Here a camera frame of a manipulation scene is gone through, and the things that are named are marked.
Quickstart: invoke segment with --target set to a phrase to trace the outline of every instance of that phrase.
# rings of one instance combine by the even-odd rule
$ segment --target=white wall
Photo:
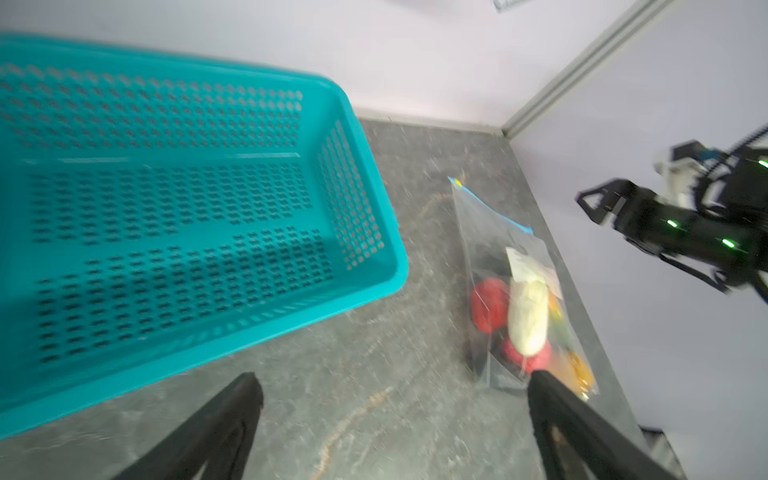
[[[0,29],[323,74],[356,108],[501,126],[634,0],[2,0]]]
[[[767,19],[765,0],[679,0],[512,142],[638,420],[691,480],[766,477],[768,306],[642,254],[574,196],[612,177],[661,191],[656,152],[765,124]]]

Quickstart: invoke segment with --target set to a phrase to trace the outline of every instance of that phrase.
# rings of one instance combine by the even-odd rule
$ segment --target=red fruit
[[[552,347],[549,346],[549,342],[546,342],[544,346],[539,350],[536,355],[524,357],[518,350],[512,345],[509,338],[504,339],[502,343],[502,351],[510,362],[519,366],[523,366],[523,359],[525,359],[525,371],[533,373],[534,370],[544,370],[549,365],[549,357],[552,354]]]
[[[481,332],[490,335],[507,325],[509,286],[504,280],[485,279],[475,286],[470,297],[472,322]]]

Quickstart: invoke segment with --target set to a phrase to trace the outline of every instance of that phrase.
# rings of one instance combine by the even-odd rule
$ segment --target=white sticker
[[[512,271],[512,279],[515,282],[544,282],[553,295],[560,300],[563,299],[560,280],[558,280],[558,275],[554,269],[542,267],[539,262],[512,247],[507,247],[507,258],[509,259],[509,269]]]

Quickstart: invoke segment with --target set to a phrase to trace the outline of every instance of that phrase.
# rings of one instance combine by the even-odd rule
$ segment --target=teal plastic basket
[[[324,78],[0,37],[0,145],[0,438],[406,280]]]

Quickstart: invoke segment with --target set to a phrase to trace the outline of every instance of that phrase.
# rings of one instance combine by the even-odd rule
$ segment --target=black cable
[[[749,137],[744,138],[742,141],[731,147],[731,149],[727,152],[720,152],[720,154],[717,156],[717,161],[715,161],[714,164],[710,165],[710,167],[707,169],[707,172],[704,173],[701,177],[699,177],[698,182],[696,183],[696,186],[693,188],[694,193],[694,205],[696,206],[696,211],[700,214],[711,217],[709,211],[704,208],[703,206],[703,200],[704,195],[707,194],[707,190],[712,186],[713,183],[720,180],[723,176],[720,178],[717,178],[715,180],[712,180],[710,178],[710,175],[712,172],[714,172],[720,165],[725,164],[733,155],[739,153],[742,149],[749,147],[752,143],[758,141],[760,138],[762,138],[764,135],[768,134],[768,124],[764,125],[759,130],[755,130],[750,134]]]
[[[768,124],[764,125],[759,130],[755,130],[749,137],[744,138],[741,142],[731,147],[728,153],[721,152],[720,155],[718,155],[717,161],[707,169],[707,172],[704,174],[704,176],[709,177],[716,168],[725,163],[733,155],[738,153],[739,150],[749,147],[752,143],[758,141],[765,134],[768,134]]]

